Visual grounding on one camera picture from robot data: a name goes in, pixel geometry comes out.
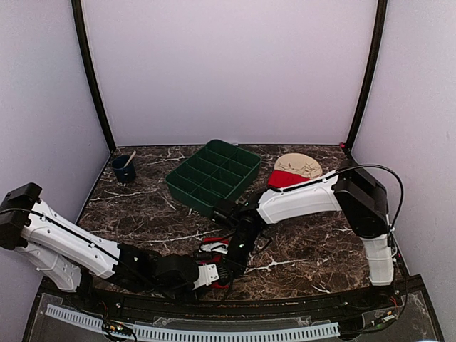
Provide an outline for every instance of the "green compartment organizer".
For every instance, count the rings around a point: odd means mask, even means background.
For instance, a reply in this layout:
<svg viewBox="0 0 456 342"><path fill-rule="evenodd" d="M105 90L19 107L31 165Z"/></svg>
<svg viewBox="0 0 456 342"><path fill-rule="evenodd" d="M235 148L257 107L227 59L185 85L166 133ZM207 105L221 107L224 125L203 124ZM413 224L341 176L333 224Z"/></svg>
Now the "green compartment organizer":
<svg viewBox="0 0 456 342"><path fill-rule="evenodd" d="M254 153L211 140L166 176L166 183L173 198L210 218L219 200L237 200L257 178L260 162Z"/></svg>

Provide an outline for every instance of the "marble countertop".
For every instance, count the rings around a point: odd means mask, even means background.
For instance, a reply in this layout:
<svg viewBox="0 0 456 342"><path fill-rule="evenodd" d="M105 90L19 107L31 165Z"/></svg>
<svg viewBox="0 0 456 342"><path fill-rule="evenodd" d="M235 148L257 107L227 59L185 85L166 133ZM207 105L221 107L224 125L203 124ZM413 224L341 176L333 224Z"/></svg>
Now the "marble countertop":
<svg viewBox="0 0 456 342"><path fill-rule="evenodd" d="M134 150L137 178L117 182L110 167L104 170L79 225L106 239L154 249L161 254L192 254L205 237L221 237L229 230L174 201L165 176L200 146L122 147L115 156ZM323 172L344 159L338 146L243 145L263 158L259 176L244 193L264 189L276 159L290 152L316 159ZM231 300L290 299L329 294L369 285L368 263L361 240L341 212L312 214L272 225L265 235L273 242L253 256L246 274L236 279ZM258 248L266 243L258 239ZM96 286L120 291L104 281ZM204 299L219 299L212 290Z"/></svg>

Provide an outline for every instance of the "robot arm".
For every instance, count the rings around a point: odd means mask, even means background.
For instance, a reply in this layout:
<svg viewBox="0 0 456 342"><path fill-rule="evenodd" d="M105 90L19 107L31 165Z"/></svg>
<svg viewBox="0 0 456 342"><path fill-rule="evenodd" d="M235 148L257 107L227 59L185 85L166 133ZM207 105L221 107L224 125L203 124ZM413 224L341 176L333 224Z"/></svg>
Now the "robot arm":
<svg viewBox="0 0 456 342"><path fill-rule="evenodd" d="M354 162L346 161L341 169L350 166ZM29 183L7 194L0 204L0 212L4 211L0 214L0 247L23 254L63 291L76 291L81 282L81 270L71 261L134 292L171 289L185 293L215 281L223 285L245 272L249 254L266 225L341 210L364 243L371 283L382 286L393 281L386 191L365 170L333 171L291 187L269 189L245 204L221 201L214 221L229 222L236 231L227 249L220 252L222 262L216 264L199 264L187 255L161 256L96 237L54 212L39 199L40 193L38 185Z"/></svg>
<svg viewBox="0 0 456 342"><path fill-rule="evenodd" d="M97 237L72 224L39 199L29 183L7 194L0 211L0 246L24 255L62 291L81 283L75 261L102 279L130 291L176 288L194 290L219 279L217 265L198 265L190 256L160 256Z"/></svg>
<svg viewBox="0 0 456 342"><path fill-rule="evenodd" d="M352 160L340 170L356 166ZM361 238L374 286L393 281L393 255L386 190L362 169L336 174L281 189L269 189L249 200L247 206L229 207L221 203L216 218L237 217L237 231L226 255L236 275L244 273L254 240L266 224L317 212L343 211L353 232Z"/></svg>

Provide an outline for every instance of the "white wall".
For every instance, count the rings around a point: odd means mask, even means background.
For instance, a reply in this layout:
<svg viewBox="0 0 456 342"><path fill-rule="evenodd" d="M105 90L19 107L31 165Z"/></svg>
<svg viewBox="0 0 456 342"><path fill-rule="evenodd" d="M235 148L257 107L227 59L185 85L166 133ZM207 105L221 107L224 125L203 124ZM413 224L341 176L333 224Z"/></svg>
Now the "white wall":
<svg viewBox="0 0 456 342"><path fill-rule="evenodd" d="M36 182L75 220L108 158L71 2L0 2L0 200ZM0 249L0 341L21 341L41 276Z"/></svg>
<svg viewBox="0 0 456 342"><path fill-rule="evenodd" d="M397 237L421 273L446 341L456 341L456 2L390 1L354 157L405 183ZM391 207L398 188L390 178Z"/></svg>
<svg viewBox="0 0 456 342"><path fill-rule="evenodd" d="M84 0L118 145L338 144L376 0Z"/></svg>

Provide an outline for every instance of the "black cable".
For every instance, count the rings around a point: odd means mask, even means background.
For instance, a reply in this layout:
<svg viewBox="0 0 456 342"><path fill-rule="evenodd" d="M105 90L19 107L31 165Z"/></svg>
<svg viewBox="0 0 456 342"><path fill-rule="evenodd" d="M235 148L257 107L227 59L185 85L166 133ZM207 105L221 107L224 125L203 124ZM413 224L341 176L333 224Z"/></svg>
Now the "black cable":
<svg viewBox="0 0 456 342"><path fill-rule="evenodd" d="M404 202L404 185L402 183L401 178L398 176L398 174L396 172L392 171L389 167L382 166L382 165L377 165L377 164L356 165L356 166L347 167L345 169L339 170L339 171L333 173L332 175L329 175L328 177L326 177L326 179L329 180L331 178L339 176L339 175L341 175L341 174L343 174L345 172L348 172L348 171L353 171L353 170L357 170L357 169L367 169L367 168L385 170L385 171L389 172L390 174L392 174L395 177L395 179L398 181L398 183L399 183L399 188L400 188L399 204L398 204L398 208L396 209L396 213L394 215L393 221L391 222L391 227L394 227L394 225L396 223L396 220L398 219L400 210L402 209L402 204Z"/></svg>
<svg viewBox="0 0 456 342"><path fill-rule="evenodd" d="M219 238L217 238L217 240L212 240L212 241L208 241L208 242L201 242L201 243L199 244L198 249L199 249L200 251L202 251L202 250L201 250L201 247L202 247L202 246L204 246L204 245L206 245L206 244L214 244L215 242L222 242L222 241L224 241L224 240L226 240L226 239L229 239L229 238L232 237L233 235L234 235L234 232L228 234L227 236L219 237Z"/></svg>
<svg viewBox="0 0 456 342"><path fill-rule="evenodd" d="M263 253L269 247L269 245L272 243L272 237L267 237L266 235L263 234L263 232L259 233L259 235L265 239L268 239L268 242L262 248L260 248L259 251L255 252L255 253L250 253L251 255L258 255L258 254Z"/></svg>
<svg viewBox="0 0 456 342"><path fill-rule="evenodd" d="M233 291L233 285L234 285L234 277L233 277L233 272L231 272L231 270L226 267L225 265L223 266L227 271L228 271L228 275L229 275L229 286L228 286L228 289L225 291L224 295L223 295L223 298L220 299L219 301L217 301L215 304L213 304L212 306L221 306L225 301L227 301L228 299L228 296L232 293Z"/></svg>
<svg viewBox="0 0 456 342"><path fill-rule="evenodd" d="M115 322L115 321L111 321L107 318L105 318L104 316L100 317L99 315L95 314L95 313L91 313L89 311L86 311L86 310L83 310L81 309L80 307L78 307L77 305L75 305L71 300L70 300L70 297L69 296L66 296L66 301L77 311L77 312L80 312L82 314L85 314L87 316L90 316L90 317L93 317L93 318L96 318L96 319L101 319L101 321L106 324L106 325L110 325L110 326L121 326L122 328L124 328L129 334L130 336L133 336L133 338L135 339L135 342L138 342L138 338L135 334L135 332L133 331L132 328L128 328L127 326L125 326L123 323L121 322ZM110 333L109 330L103 330L103 328L101 329L101 331L103 332L103 335L106 337L108 340L110 341L126 341L128 340L130 337L128 338L121 338L121 337L117 337L117 336L114 336Z"/></svg>
<svg viewBox="0 0 456 342"><path fill-rule="evenodd" d="M399 321L399 318L402 316L405 308L407 307L407 302L408 302L408 276L407 275L405 275L404 281L405 281L405 300L404 300L404 305L403 305L402 309L400 310L400 313L398 313L398 316L395 319L393 319L391 322L387 323L387 325L382 327L382 328L372 329L372 328L374 328L374 326L365 326L364 328L359 329L359 330L355 330L355 331L340 331L340 333L344 333L344 334L347 334L347 335L351 335L351 334L355 334L355 333L360 333L360 334L379 333L381 331L386 330L390 326L392 326L396 321Z"/></svg>

